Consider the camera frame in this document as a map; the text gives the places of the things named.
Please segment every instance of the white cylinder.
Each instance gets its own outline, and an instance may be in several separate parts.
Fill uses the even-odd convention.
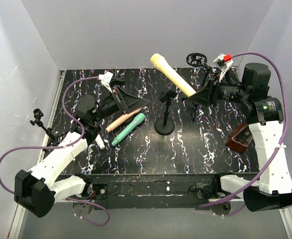
[[[97,143],[97,145],[99,146],[100,149],[105,148],[104,141],[102,140],[100,134],[97,135],[95,142]]]
[[[177,85],[187,97],[196,93],[196,91],[174,69],[172,69],[163,56],[155,53],[150,58],[150,62],[156,69],[163,72],[175,85]]]

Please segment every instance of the black marble table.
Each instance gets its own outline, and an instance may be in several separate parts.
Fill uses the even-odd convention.
[[[70,118],[61,107],[61,98],[66,87],[79,78],[98,76],[106,70],[68,70],[53,122],[56,133],[68,130]],[[96,144],[77,156],[64,170],[63,174],[82,172],[86,174],[200,174],[218,172],[258,172],[257,154],[253,142],[244,154],[231,151],[225,146],[227,137],[245,118],[235,104],[219,102],[215,108],[199,106],[195,122],[192,121],[194,107],[183,102],[183,93],[156,69],[113,69],[115,76],[124,76],[124,89],[130,93],[150,100],[142,109],[146,115],[139,125],[116,147],[111,145],[114,137],[125,127],[118,127],[106,133],[106,127],[121,114],[117,112],[100,122],[101,137],[106,149],[100,150]],[[194,89],[198,89],[203,74],[198,68],[177,68],[177,72]],[[171,135],[161,136],[154,130],[154,122],[163,116],[165,105],[160,102],[161,92],[168,89],[177,91],[172,101],[170,117],[175,122]],[[84,94],[97,99],[106,88],[99,81],[82,82],[68,93],[66,107],[74,112],[78,99]]]

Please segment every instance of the gray wall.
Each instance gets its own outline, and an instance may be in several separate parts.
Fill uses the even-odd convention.
[[[273,0],[22,0],[60,70],[173,67],[245,51]]]
[[[288,97],[289,129],[285,144],[287,161],[292,176],[292,1],[276,0],[262,22],[248,51],[258,51],[270,57],[279,67]],[[258,57],[244,57],[240,68],[248,62],[264,62]],[[278,78],[273,72],[270,95],[281,98]]]
[[[59,71],[20,0],[0,0],[0,157],[23,145],[39,145],[43,133],[28,122],[33,109],[46,116],[51,109]],[[15,174],[36,162],[38,150],[9,155],[1,166],[5,184],[13,189]],[[0,187],[0,238],[9,232],[16,203]]]

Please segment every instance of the round black base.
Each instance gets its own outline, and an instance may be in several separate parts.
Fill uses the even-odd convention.
[[[171,118],[167,119],[167,124],[164,126],[164,117],[160,117],[155,121],[155,130],[160,135],[169,135],[175,129],[175,123]]]

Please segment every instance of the purple cable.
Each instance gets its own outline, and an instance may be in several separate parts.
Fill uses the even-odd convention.
[[[62,108],[63,108],[63,110],[65,111],[65,113],[66,113],[66,114],[67,114],[72,120],[74,120],[76,123],[78,123],[78,125],[79,125],[79,126],[81,127],[81,129],[82,129],[81,136],[80,136],[77,140],[75,140],[74,142],[71,142],[71,143],[67,144],[66,147],[69,147],[69,146],[72,146],[72,145],[76,144],[79,140],[81,140],[81,138],[84,136],[84,132],[85,132],[84,126],[83,126],[83,125],[82,125],[82,124],[81,124],[81,123],[80,123],[75,117],[73,117],[73,116],[67,111],[67,109],[66,109],[66,107],[65,107],[65,97],[66,97],[66,94],[67,94],[67,92],[70,90],[70,88],[71,88],[72,86],[74,86],[75,84],[77,84],[77,83],[79,83],[79,82],[87,81],[87,80],[97,80],[97,79],[98,79],[98,77],[95,76],[95,77],[89,77],[89,78],[82,78],[82,79],[80,79],[80,80],[74,81],[73,83],[71,83],[71,84],[66,88],[66,90],[65,90],[65,92],[64,92],[64,94],[63,94],[63,97],[62,97]],[[12,152],[17,151],[17,150],[21,150],[21,149],[61,149],[61,148],[64,148],[64,147],[65,147],[65,146],[52,146],[52,147],[43,147],[43,146],[23,146],[23,147],[13,148],[13,149],[10,149],[8,152],[6,152],[4,155],[1,156],[1,158],[0,158],[0,165],[1,165],[2,160],[3,160],[3,159],[4,159],[9,153],[12,153]],[[1,185],[6,191],[8,191],[9,193],[14,194],[14,191],[12,191],[11,189],[9,189],[9,188],[3,183],[3,181],[1,180],[1,176],[0,176],[0,185]],[[104,210],[104,211],[107,213],[107,215],[108,215],[108,219],[107,219],[107,221],[106,221],[105,223],[102,223],[102,224],[96,223],[96,222],[94,222],[94,221],[92,221],[92,220],[90,220],[90,219],[88,219],[88,218],[86,218],[86,217],[82,217],[83,219],[89,221],[90,223],[92,223],[92,224],[94,224],[94,225],[96,225],[96,226],[104,226],[105,224],[107,224],[107,223],[109,222],[109,220],[110,220],[110,218],[111,218],[110,212],[109,212],[106,208],[104,208],[104,207],[102,207],[102,206],[100,206],[100,205],[98,205],[98,204],[96,204],[96,203],[86,202],[86,201],[77,200],[77,199],[73,199],[73,198],[67,198],[67,200],[72,200],[72,201],[75,201],[75,202],[80,202],[80,203],[90,204],[90,205],[93,205],[93,206],[95,206],[95,207],[98,207],[98,208]]]
[[[257,52],[242,52],[236,55],[233,55],[232,58],[237,57],[237,56],[243,56],[243,55],[256,55],[256,56],[260,56],[262,58],[264,58],[265,60],[267,60],[272,67],[274,68],[274,70],[276,71],[276,74],[278,76],[279,79],[279,84],[280,84],[280,88],[281,88],[281,92],[282,92],[282,99],[283,99],[283,104],[284,104],[284,112],[285,112],[285,124],[284,124],[284,129],[283,129],[283,133],[282,136],[279,140],[279,145],[281,145],[286,137],[286,133],[287,133],[287,127],[288,127],[288,122],[289,122],[289,118],[288,118],[288,111],[287,111],[287,99],[286,99],[286,92],[284,89],[284,84],[282,81],[282,77],[280,74],[279,69],[277,68],[277,66],[275,65],[275,63],[270,60],[267,56],[257,53]],[[238,189],[236,192],[218,200],[215,202],[211,202],[211,203],[207,203],[207,204],[203,204],[200,205],[200,208],[204,208],[204,207],[211,207],[220,203],[225,203],[228,202],[229,200],[232,200],[236,197],[237,194],[243,192],[245,189],[247,189],[248,187],[250,187],[254,182],[256,182],[260,176],[265,172],[265,170],[268,168],[268,166],[271,164],[272,160],[275,158],[277,152],[278,152],[279,148],[275,148],[273,154],[271,155],[271,157],[269,158],[269,160],[265,163],[265,165],[263,166],[263,168],[259,171],[259,173],[249,182],[247,183],[245,186],[243,186],[241,189]]]
[[[224,217],[233,216],[233,215],[239,213],[240,211],[242,211],[242,210],[245,208],[245,206],[246,206],[245,204],[242,205],[241,208],[239,208],[238,210],[236,210],[236,211],[234,211],[234,212],[232,212],[232,213],[229,213],[229,214],[224,215]],[[205,212],[199,212],[199,211],[194,211],[194,212],[196,212],[196,213],[200,213],[200,214],[213,215],[213,216],[214,216],[214,214],[211,214],[211,213],[205,213]]]
[[[111,219],[110,212],[106,208],[101,206],[101,205],[98,205],[98,204],[92,203],[92,202],[85,202],[85,201],[74,199],[74,198],[67,198],[67,200],[78,202],[78,203],[85,203],[85,204],[93,205],[94,207],[97,207],[97,208],[100,208],[100,209],[104,210],[107,213],[107,216],[108,216],[106,222],[104,222],[104,223],[96,223],[95,221],[93,221],[93,220],[91,220],[91,219],[89,219],[89,218],[87,218],[85,216],[82,216],[81,214],[75,213],[75,215],[78,216],[79,218],[82,218],[82,219],[84,219],[84,220],[86,220],[86,221],[88,221],[88,222],[90,222],[90,223],[92,223],[92,224],[94,224],[96,226],[99,226],[99,227],[105,226]]]

